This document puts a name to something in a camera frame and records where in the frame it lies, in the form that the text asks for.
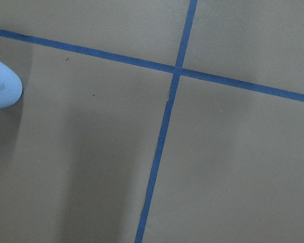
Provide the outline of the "light blue plastic cup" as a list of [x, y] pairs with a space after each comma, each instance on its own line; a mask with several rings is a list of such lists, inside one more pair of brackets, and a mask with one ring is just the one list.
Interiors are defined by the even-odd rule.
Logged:
[[23, 86], [19, 76], [0, 62], [0, 109], [15, 104], [21, 97]]

